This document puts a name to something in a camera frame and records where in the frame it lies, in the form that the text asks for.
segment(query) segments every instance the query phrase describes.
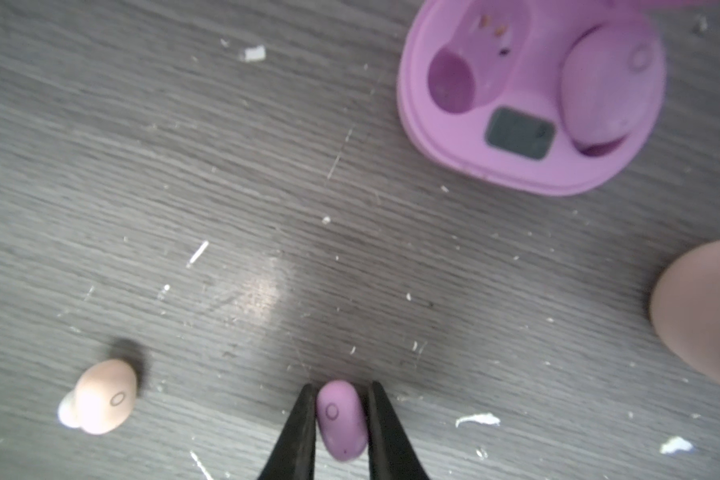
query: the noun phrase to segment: purple earbud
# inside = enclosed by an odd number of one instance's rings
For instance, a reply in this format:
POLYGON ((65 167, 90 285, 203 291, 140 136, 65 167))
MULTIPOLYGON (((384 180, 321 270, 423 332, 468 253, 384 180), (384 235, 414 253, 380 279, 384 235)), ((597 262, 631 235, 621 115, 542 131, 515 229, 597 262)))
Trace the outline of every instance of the purple earbud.
POLYGON ((659 36, 646 23, 607 24, 579 40, 566 59, 560 106, 580 150, 627 136, 664 82, 659 36))
POLYGON ((317 424, 328 452, 340 462, 354 460, 368 444, 360 395, 344 380, 328 382, 318 392, 317 424))

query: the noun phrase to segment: gray wooden table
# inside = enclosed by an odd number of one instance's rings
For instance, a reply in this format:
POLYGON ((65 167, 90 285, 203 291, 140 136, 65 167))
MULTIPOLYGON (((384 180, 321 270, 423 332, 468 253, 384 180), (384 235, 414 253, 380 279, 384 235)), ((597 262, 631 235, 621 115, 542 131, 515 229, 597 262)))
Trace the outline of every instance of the gray wooden table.
MULTIPOLYGON (((433 479, 720 480, 720 388, 646 319, 720 238, 720 6, 702 36, 656 16, 650 142, 555 199, 408 142, 418 4, 0 0, 0 478, 202 480, 190 452, 255 478, 301 385, 341 377, 384 383, 433 479), (61 427, 119 338, 149 363, 135 413, 61 427), (454 427, 479 412, 501 425, 454 427), (659 454, 675 435, 695 451, 659 454)), ((367 474, 319 447, 317 478, 367 474)))

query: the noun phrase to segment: earbud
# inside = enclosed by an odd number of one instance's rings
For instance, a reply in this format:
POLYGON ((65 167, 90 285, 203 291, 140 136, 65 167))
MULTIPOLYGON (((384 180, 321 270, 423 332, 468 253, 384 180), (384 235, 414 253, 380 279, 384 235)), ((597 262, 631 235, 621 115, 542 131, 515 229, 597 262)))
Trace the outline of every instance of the earbud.
POLYGON ((627 136, 664 84, 657 33, 639 22, 606 24, 585 35, 563 65, 560 106, 580 150, 627 136))
POLYGON ((344 380, 328 382, 318 392, 317 424, 328 453, 340 462, 354 460, 368 444, 360 395, 344 380))
POLYGON ((120 426, 134 410, 136 373, 123 360, 92 366, 67 393, 58 408, 59 422, 102 435, 120 426))

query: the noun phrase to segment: dark display screen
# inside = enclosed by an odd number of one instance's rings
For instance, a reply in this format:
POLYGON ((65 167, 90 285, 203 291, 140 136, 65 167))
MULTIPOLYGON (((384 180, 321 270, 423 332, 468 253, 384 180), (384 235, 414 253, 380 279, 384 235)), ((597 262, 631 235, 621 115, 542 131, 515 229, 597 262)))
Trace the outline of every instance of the dark display screen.
POLYGON ((541 160, 549 153, 554 136, 552 122, 502 107, 491 115, 485 141, 493 147, 541 160))

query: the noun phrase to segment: circular mark on earbud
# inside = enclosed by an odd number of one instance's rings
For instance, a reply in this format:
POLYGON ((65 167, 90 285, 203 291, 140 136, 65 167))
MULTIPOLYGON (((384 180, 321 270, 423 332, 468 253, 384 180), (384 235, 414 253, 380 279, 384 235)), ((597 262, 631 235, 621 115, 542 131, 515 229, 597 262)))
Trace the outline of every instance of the circular mark on earbud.
POLYGON ((116 393, 115 396, 110 399, 110 405, 116 407, 123 403, 123 400, 125 400, 125 392, 116 393))
POLYGON ((648 44, 637 45, 630 54, 630 70, 635 73, 642 72, 653 61, 653 53, 648 44))
POLYGON ((328 420, 336 420, 336 418, 338 418, 338 407, 335 403, 329 403, 326 407, 326 417, 328 420))

